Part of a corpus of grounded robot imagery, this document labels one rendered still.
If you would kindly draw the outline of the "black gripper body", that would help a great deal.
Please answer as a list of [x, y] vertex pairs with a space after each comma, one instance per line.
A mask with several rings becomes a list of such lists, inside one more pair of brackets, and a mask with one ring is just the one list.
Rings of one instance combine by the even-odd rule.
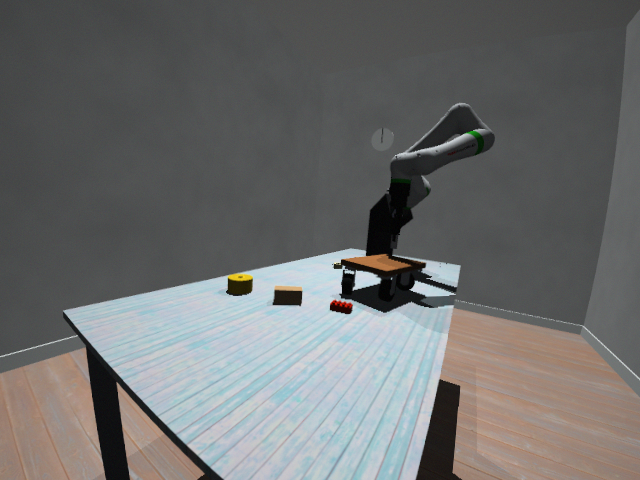
[[405, 208], [407, 206], [407, 196], [391, 195], [390, 206], [394, 207], [393, 212], [394, 212], [394, 209], [396, 209], [396, 214], [398, 218], [399, 211], [402, 211], [402, 208]]

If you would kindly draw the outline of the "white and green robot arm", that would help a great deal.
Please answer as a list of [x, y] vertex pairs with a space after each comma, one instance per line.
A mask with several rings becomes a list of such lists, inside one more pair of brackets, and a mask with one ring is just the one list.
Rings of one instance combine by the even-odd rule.
[[[443, 144], [455, 134], [461, 136]], [[402, 208], [406, 216], [409, 208], [415, 207], [431, 191], [423, 176], [412, 175], [428, 175], [448, 163], [483, 153], [493, 146], [494, 141], [494, 133], [468, 104], [456, 104], [416, 144], [393, 157], [390, 163], [391, 183], [387, 191], [390, 195], [408, 196], [407, 208]]]

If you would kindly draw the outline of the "yellow short cylinder with center hole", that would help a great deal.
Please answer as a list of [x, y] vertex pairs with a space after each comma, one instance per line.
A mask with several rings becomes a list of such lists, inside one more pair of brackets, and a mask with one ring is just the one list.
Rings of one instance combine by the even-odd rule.
[[[238, 278], [243, 277], [243, 278]], [[247, 274], [233, 274], [228, 276], [228, 292], [233, 294], [247, 294], [252, 292], [253, 277]]]

